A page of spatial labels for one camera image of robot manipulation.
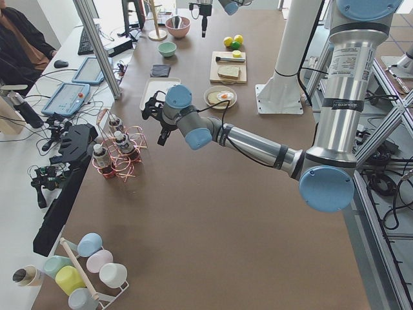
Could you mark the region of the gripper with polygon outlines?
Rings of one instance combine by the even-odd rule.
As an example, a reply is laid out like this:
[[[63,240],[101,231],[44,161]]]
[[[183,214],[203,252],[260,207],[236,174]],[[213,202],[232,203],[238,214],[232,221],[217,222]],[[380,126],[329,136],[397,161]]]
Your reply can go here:
[[[207,17],[212,15],[212,3],[213,0],[195,0],[189,2],[189,10],[193,11],[194,7],[199,8],[198,15],[202,16],[201,21],[201,37],[206,36],[207,32]]]
[[[177,129],[177,125],[174,123],[173,120],[165,116],[164,110],[159,113],[159,122],[162,126],[161,133],[159,135],[157,144],[160,146],[164,146],[170,133]]]

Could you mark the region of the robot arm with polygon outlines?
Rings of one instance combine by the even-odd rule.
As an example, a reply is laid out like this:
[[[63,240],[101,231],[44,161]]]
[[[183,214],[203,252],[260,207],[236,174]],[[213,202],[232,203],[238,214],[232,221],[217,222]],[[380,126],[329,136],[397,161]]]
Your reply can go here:
[[[250,160],[285,171],[299,183],[303,200],[313,209],[336,212],[353,199],[352,177],[357,160],[352,152],[364,108],[376,50],[388,38],[399,1],[334,1],[327,45],[332,59],[314,142],[294,150],[225,123],[203,117],[184,85],[170,87],[165,102],[153,111],[162,126],[158,143],[179,130],[193,150],[214,141]],[[322,1],[293,1],[288,13],[273,76],[256,91],[257,107],[267,114],[297,114],[300,72],[316,31]]]
[[[197,0],[190,1],[188,9],[191,12],[193,19],[198,19],[201,16],[201,37],[205,38],[208,27],[208,18],[212,15],[213,0]],[[231,1],[231,0],[219,0],[219,5],[229,15],[234,15],[239,7],[248,6],[252,1]]]

